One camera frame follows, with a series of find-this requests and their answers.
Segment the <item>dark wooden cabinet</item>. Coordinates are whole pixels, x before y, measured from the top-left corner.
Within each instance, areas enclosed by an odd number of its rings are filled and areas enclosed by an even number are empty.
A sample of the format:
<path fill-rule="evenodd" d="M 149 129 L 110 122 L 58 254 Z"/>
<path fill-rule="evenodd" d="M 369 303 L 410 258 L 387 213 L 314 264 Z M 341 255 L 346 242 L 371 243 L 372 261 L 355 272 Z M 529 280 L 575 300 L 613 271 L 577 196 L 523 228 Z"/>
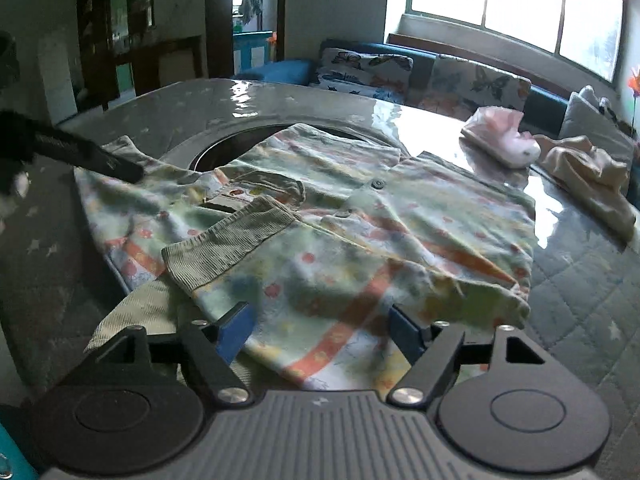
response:
<path fill-rule="evenodd" d="M 76 0 L 85 104 L 107 107 L 119 98 L 119 65 L 154 26 L 154 0 Z"/>

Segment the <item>grey plain cushion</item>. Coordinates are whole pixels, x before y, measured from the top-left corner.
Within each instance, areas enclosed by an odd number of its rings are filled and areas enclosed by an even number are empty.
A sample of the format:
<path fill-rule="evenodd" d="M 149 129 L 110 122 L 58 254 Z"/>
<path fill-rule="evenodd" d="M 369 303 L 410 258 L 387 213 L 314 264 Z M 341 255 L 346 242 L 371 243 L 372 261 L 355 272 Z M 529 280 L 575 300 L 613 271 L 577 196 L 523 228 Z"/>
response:
<path fill-rule="evenodd" d="M 570 95 L 563 118 L 560 139 L 585 136 L 612 158 L 630 166 L 634 160 L 634 141 L 622 133 L 612 119 L 600 113 L 582 93 Z"/>

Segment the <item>pink tissue pack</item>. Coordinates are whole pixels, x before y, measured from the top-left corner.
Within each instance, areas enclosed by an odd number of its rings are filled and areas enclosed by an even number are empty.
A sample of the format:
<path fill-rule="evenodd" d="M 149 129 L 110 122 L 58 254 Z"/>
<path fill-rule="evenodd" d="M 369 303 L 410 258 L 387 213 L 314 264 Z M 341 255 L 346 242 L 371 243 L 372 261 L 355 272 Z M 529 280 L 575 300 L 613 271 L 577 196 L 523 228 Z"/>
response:
<path fill-rule="evenodd" d="M 530 132 L 518 130 L 523 117 L 520 110 L 483 106 L 463 124 L 461 131 L 503 166 L 524 169 L 536 162 L 541 149 Z"/>

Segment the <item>blue sofa bench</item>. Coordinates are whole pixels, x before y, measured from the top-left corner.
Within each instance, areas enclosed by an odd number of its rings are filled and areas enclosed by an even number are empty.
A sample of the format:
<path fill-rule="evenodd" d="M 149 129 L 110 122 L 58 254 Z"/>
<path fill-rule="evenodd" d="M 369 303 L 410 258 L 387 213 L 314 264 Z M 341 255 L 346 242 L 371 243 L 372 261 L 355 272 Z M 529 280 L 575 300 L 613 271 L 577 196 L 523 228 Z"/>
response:
<path fill-rule="evenodd" d="M 524 114 L 522 126 L 552 139 L 586 136 L 626 166 L 627 196 L 639 174 L 634 137 L 622 129 L 608 99 L 590 86 L 568 99 L 507 70 L 441 53 L 328 39 L 316 60 L 300 58 L 246 68 L 239 80 L 280 82 L 408 105 L 459 120 L 482 106 Z"/>

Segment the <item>green framed window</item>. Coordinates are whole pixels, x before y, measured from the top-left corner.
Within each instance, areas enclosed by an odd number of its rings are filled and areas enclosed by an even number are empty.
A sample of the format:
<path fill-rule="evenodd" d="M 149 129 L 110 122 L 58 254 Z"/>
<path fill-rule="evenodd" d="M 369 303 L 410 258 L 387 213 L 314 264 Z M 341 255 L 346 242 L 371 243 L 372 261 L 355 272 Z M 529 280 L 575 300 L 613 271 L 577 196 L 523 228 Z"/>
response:
<path fill-rule="evenodd" d="M 625 0 L 406 0 L 420 18 L 469 26 L 557 56 L 612 84 Z"/>

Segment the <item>butterfly cushion left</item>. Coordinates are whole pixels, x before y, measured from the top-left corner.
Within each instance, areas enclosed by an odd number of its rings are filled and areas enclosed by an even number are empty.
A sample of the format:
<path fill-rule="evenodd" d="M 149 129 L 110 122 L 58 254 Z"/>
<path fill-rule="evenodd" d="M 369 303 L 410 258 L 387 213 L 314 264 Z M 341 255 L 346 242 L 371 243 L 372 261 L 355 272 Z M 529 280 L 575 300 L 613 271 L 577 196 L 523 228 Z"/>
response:
<path fill-rule="evenodd" d="M 402 104 L 413 59 L 399 54 L 367 54 L 340 48 L 323 50 L 313 86 L 334 92 Z"/>

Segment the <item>butterfly cushion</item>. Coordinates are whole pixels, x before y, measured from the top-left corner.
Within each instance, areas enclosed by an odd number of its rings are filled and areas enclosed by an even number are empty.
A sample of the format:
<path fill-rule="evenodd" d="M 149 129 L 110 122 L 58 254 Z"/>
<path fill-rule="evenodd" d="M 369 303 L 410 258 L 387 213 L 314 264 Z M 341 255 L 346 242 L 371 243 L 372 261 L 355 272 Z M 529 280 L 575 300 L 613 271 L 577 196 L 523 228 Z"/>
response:
<path fill-rule="evenodd" d="M 467 120 L 478 108 L 498 106 L 522 112 L 532 82 L 494 66 L 437 55 L 426 88 L 413 104 L 421 110 Z"/>
<path fill-rule="evenodd" d="M 323 50 L 313 86 L 334 92 L 402 104 L 413 59 L 399 54 L 367 54 L 340 48 Z"/>

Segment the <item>black round induction cooktop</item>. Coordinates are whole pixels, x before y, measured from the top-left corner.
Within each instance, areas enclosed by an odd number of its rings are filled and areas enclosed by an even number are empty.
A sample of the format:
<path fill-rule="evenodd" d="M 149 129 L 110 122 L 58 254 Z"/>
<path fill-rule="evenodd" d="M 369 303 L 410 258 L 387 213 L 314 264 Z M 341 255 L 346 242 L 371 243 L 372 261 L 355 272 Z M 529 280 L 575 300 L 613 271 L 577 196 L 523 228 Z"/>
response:
<path fill-rule="evenodd" d="M 204 172 L 227 165 L 256 144 L 285 128 L 288 128 L 287 124 L 245 128 L 239 132 L 229 133 L 221 140 L 209 142 L 204 150 L 192 159 L 189 168 Z"/>

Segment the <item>butterfly cushion middle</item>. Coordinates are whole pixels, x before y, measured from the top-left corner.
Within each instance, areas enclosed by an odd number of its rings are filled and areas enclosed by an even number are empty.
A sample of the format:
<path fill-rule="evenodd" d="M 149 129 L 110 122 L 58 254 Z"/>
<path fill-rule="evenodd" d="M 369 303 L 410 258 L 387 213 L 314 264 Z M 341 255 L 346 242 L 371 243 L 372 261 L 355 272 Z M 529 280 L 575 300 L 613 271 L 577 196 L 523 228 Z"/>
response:
<path fill-rule="evenodd" d="M 421 110 L 467 120 L 478 108 L 498 106 L 522 112 L 532 82 L 494 66 L 437 55 L 426 88 L 413 104 Z"/>

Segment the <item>cream folded garment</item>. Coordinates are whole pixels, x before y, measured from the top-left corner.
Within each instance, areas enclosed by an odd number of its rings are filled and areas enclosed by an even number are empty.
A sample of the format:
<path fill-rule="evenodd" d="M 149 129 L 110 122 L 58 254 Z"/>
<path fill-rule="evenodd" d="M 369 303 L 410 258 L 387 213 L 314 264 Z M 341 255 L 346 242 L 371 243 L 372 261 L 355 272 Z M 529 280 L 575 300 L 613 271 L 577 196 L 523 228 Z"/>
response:
<path fill-rule="evenodd" d="M 622 193 L 628 177 L 626 166 L 586 136 L 553 140 L 536 134 L 534 139 L 540 146 L 537 165 L 621 240 L 630 242 L 636 215 Z"/>

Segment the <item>colourful pinwheel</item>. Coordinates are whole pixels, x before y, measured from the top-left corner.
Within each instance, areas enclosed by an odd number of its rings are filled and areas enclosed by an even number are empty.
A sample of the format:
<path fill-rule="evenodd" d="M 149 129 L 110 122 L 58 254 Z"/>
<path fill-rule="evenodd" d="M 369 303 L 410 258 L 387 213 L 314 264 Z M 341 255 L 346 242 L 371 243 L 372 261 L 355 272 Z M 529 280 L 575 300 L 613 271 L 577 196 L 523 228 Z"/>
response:
<path fill-rule="evenodd" d="M 636 114 L 638 110 L 638 99 L 640 98 L 640 67 L 634 67 L 627 79 L 627 87 L 632 92 L 632 115 L 631 115 L 631 128 L 634 128 L 634 122 L 636 121 Z"/>

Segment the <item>floral green children's shirt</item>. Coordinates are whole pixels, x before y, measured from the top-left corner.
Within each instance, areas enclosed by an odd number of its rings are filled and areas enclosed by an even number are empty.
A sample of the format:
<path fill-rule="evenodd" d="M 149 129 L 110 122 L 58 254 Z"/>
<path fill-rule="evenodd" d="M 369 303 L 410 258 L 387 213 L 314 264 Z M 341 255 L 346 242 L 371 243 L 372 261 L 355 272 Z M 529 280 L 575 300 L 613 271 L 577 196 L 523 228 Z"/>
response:
<path fill-rule="evenodd" d="M 256 324 L 240 374 L 311 390 L 389 392 L 408 370 L 387 317 L 489 332 L 527 318 L 534 201 L 429 154 L 297 124 L 206 172 L 140 152 L 128 184 L 74 173 L 91 236 L 126 289 L 94 331 L 172 334 L 238 302 Z"/>

